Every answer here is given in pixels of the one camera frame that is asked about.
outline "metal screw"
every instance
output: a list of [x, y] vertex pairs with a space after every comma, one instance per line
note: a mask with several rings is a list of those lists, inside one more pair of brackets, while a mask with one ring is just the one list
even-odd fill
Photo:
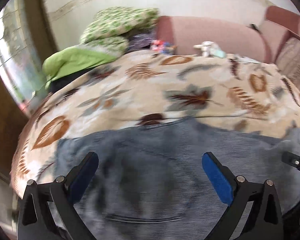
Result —
[[272, 180], [268, 179], [268, 180], [267, 180], [267, 184], [268, 184], [269, 186], [273, 186], [274, 183], [273, 183]]
[[32, 185], [33, 183], [34, 183], [34, 180], [33, 180], [33, 179], [29, 179], [29, 180], [27, 181], [27, 185], [28, 185], [28, 186]]
[[56, 178], [56, 181], [57, 182], [63, 182], [65, 180], [65, 177], [64, 176], [58, 176], [57, 178]]
[[245, 178], [243, 176], [237, 176], [237, 181], [238, 182], [244, 182]]

